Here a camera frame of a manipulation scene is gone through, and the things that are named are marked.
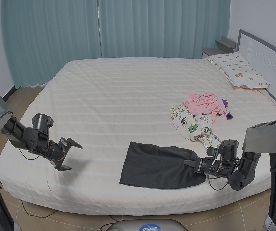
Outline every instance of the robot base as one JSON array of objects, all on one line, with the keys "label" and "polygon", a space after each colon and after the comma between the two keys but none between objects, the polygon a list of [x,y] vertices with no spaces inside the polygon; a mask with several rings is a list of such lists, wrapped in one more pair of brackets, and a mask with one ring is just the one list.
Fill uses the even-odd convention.
[{"label": "robot base", "polygon": [[171,219],[124,220],[112,224],[107,231],[187,231],[178,221]]}]

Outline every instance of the fitted sheet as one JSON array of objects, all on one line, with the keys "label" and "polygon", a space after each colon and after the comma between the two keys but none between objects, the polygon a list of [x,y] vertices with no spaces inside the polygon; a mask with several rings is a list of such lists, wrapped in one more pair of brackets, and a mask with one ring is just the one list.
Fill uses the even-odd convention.
[{"label": "fitted sheet", "polygon": [[[170,106],[189,93],[214,93],[226,99],[233,120],[217,116],[213,133],[239,141],[246,129],[276,120],[276,105],[263,89],[233,87],[208,60],[111,58],[69,62],[47,84],[23,115],[32,127],[36,113],[51,116],[50,139],[72,138],[64,160],[72,170],[56,171],[42,157],[26,160],[9,142],[0,156],[0,180],[13,197],[65,212],[100,215],[159,215],[214,209],[270,188],[268,154],[262,154],[255,180],[240,191],[214,191],[206,181],[185,189],[148,189],[119,184],[130,141],[191,149],[201,142],[174,128]],[[24,151],[28,158],[35,156]],[[225,179],[212,181],[221,188]]]}]

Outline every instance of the teal curtain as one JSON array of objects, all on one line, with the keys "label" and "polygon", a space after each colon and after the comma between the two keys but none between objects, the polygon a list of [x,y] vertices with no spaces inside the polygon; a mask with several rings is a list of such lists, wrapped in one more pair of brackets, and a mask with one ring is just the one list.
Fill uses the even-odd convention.
[{"label": "teal curtain", "polygon": [[2,0],[16,87],[44,84],[71,60],[201,58],[227,36],[230,0]]},{"label": "teal curtain", "polygon": [[102,57],[201,58],[228,35],[230,0],[99,0]]},{"label": "teal curtain", "polygon": [[15,87],[44,84],[69,61],[100,58],[97,0],[2,0]]}]

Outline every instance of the pink clothing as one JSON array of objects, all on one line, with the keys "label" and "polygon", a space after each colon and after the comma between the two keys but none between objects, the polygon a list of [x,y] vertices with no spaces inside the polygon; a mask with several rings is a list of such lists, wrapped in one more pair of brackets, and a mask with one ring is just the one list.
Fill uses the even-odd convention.
[{"label": "pink clothing", "polygon": [[188,108],[188,112],[193,116],[198,114],[206,114],[212,117],[212,122],[215,121],[217,113],[221,117],[226,117],[228,111],[222,102],[221,98],[218,98],[214,94],[207,94],[202,92],[199,94],[190,94],[189,97],[183,101],[184,106]]}]

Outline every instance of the pillow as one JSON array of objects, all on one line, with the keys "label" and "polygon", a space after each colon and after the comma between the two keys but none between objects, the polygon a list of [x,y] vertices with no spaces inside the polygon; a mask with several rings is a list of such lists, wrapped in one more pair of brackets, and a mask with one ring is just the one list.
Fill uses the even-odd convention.
[{"label": "pillow", "polygon": [[228,80],[236,87],[268,88],[269,83],[238,52],[218,54],[206,58],[222,70]]}]

